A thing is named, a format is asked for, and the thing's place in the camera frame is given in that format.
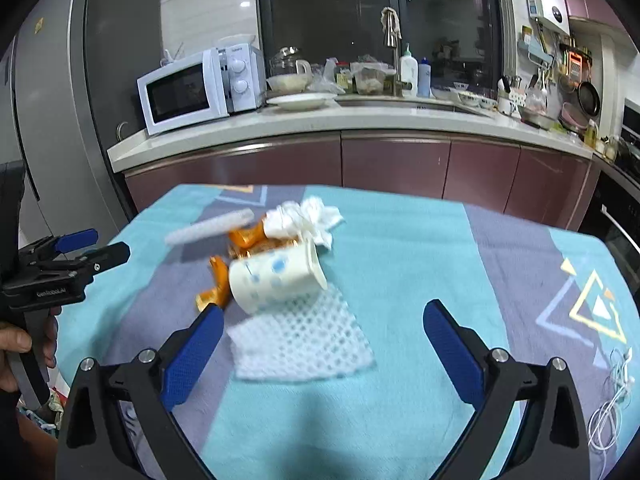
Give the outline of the person's left hand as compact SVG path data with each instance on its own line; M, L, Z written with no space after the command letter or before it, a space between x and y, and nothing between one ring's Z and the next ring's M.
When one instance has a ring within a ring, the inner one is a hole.
M47 368L53 370L56 367L55 351L58 348L58 319L56 318L62 312L61 307L52 308L44 323L44 336L42 344L42 355L44 364ZM6 354L25 353L32 348L32 337L29 336L21 328L13 326L9 323L2 322L0 330L0 349L1 349L1 374L0 387L6 392L15 392L18 390L16 378L10 370Z

